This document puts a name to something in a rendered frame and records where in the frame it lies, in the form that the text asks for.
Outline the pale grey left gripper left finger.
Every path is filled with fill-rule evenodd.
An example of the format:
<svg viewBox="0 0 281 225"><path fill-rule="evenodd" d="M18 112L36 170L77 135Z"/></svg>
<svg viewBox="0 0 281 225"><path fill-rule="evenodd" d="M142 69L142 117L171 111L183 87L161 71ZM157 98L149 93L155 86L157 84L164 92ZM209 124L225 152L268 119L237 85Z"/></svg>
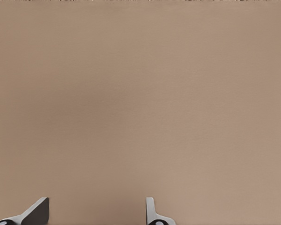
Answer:
<svg viewBox="0 0 281 225"><path fill-rule="evenodd" d="M22 214L0 220L0 225L48 225L49 197L41 197Z"/></svg>

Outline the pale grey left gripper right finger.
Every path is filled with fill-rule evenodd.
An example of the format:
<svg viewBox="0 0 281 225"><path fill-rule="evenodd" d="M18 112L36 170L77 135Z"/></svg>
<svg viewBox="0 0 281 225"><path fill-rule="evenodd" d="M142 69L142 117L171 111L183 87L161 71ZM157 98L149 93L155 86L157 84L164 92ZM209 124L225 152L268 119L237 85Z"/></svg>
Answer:
<svg viewBox="0 0 281 225"><path fill-rule="evenodd" d="M176 225L174 219L156 212L153 197L146 198L146 225Z"/></svg>

